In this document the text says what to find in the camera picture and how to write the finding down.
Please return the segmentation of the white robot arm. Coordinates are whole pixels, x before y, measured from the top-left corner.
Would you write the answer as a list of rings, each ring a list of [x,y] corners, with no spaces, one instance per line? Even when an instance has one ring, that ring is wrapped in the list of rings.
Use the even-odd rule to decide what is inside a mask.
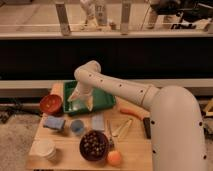
[[[95,60],[76,68],[74,77],[71,101],[86,100],[99,88],[150,112],[153,171],[208,171],[201,110],[189,90],[106,76]]]

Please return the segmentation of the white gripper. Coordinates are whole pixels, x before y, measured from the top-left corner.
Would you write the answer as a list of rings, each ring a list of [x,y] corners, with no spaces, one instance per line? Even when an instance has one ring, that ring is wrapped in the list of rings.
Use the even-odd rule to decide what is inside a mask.
[[[68,102],[74,101],[76,99],[86,100],[85,105],[88,108],[89,111],[92,111],[93,109],[93,100],[89,99],[92,97],[92,91],[93,88],[88,85],[84,85],[79,83],[74,92],[69,96],[67,99]]]

